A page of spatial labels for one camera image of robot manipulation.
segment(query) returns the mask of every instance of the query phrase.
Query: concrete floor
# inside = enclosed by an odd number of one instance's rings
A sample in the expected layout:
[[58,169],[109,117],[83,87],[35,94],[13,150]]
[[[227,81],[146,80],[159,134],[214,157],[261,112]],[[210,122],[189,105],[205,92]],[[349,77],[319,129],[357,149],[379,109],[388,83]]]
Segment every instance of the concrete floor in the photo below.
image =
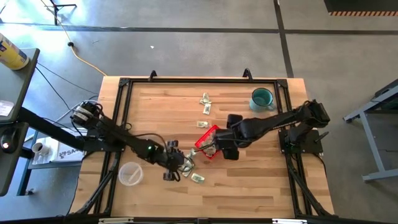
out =
[[[66,24],[113,27],[277,28],[273,0],[123,0],[75,2],[64,8]],[[322,0],[280,0],[286,29],[394,30],[398,17],[330,17]],[[3,22],[52,24],[40,1],[10,0]],[[93,92],[102,75],[79,62],[60,31],[34,26],[0,26],[20,48],[37,47],[39,62]],[[109,75],[240,76],[249,67],[255,77],[286,77],[279,34],[183,32],[69,32],[79,54]],[[397,78],[398,45],[388,35],[287,35],[294,76],[304,78],[308,94],[322,102],[331,122],[323,140],[324,160],[335,213],[345,218],[397,222],[398,178],[364,184],[361,176],[377,171],[359,122],[341,119],[367,102],[375,91]],[[70,106],[93,96],[42,70]],[[24,106],[57,119],[67,109],[35,73]],[[15,197],[24,161],[10,192],[0,198],[0,220],[49,217],[67,213],[78,167],[32,173],[28,188],[37,194]]]

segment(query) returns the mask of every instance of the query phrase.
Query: desk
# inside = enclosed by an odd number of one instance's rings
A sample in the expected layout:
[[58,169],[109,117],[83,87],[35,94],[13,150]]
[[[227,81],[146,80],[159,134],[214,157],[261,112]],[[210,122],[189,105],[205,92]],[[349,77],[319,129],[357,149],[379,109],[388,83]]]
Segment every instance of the desk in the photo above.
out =
[[[113,114],[119,79],[104,77],[99,93],[104,113],[109,117]],[[307,100],[304,81],[295,78],[287,79],[287,82],[292,106],[298,107]],[[257,83],[135,83],[127,121],[132,124],[134,134],[156,132],[166,141],[179,140],[179,148],[187,154],[206,131],[196,127],[197,121],[208,121],[225,128],[230,113],[241,114],[244,118],[276,114],[276,111],[256,114],[249,109],[251,93],[258,87],[272,90],[271,86]],[[199,104],[204,92],[209,93],[212,101],[210,115],[203,114],[203,105]],[[117,181],[111,216],[293,217],[287,167],[285,157],[280,153],[277,131],[267,133],[239,151],[238,161],[224,160],[222,154],[210,161],[198,153],[193,172],[204,176],[205,183],[196,184],[184,177],[180,182],[162,180],[164,168],[138,159],[127,147],[120,166],[130,161],[138,162],[144,170],[144,180],[134,187],[123,186]],[[98,186],[103,157],[104,153],[96,152],[83,161],[71,212],[81,208]],[[311,154],[302,157],[309,189],[324,208],[333,213],[322,163]],[[102,207],[107,193],[106,189]],[[303,207],[301,192],[298,196]]]

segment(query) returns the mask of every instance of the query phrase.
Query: wooden table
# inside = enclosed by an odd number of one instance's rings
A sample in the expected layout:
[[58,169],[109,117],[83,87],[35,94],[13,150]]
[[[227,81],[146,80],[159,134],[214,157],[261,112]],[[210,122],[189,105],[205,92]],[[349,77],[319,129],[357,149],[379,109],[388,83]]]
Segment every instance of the wooden table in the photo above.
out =
[[[104,113],[109,117],[112,117],[119,79],[104,77],[99,93]],[[307,100],[304,81],[301,78],[287,80],[292,106],[298,107]],[[257,114],[249,109],[251,93],[258,87],[274,89],[265,84],[135,83],[127,121],[132,124],[134,134],[155,132],[166,141],[179,140],[179,148],[187,154],[206,131],[196,127],[197,121],[225,128],[230,113],[244,118],[276,114],[276,111]],[[203,114],[203,105],[199,104],[204,92],[209,93],[212,101],[210,115]],[[138,159],[127,148],[120,166],[138,162],[144,170],[144,180],[133,187],[117,182],[112,217],[293,217],[286,162],[280,153],[277,131],[267,133],[239,151],[238,161],[224,160],[221,153],[210,161],[198,153],[193,172],[204,176],[205,183],[196,184],[183,176],[180,182],[162,180],[164,168]],[[98,186],[103,157],[104,153],[96,152],[83,161],[71,212],[81,208]],[[309,189],[324,208],[333,213],[322,163],[314,155],[303,154],[303,164]],[[102,208],[108,190],[104,192]],[[299,190],[298,196],[304,211]]]

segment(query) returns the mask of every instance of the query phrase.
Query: white label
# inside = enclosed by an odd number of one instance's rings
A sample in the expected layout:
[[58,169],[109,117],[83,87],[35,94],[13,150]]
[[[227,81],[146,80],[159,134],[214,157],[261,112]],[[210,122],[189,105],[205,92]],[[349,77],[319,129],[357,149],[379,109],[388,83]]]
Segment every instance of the white label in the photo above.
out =
[[0,100],[0,116],[8,116],[13,109],[14,104],[5,100]]

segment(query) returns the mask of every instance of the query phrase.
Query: spray can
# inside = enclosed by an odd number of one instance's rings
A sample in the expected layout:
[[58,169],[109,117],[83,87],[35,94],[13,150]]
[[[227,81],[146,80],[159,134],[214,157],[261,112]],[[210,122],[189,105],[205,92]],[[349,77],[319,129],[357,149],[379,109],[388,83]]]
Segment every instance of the spray can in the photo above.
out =
[[29,58],[5,36],[0,34],[0,62],[12,70],[18,70],[27,65]]

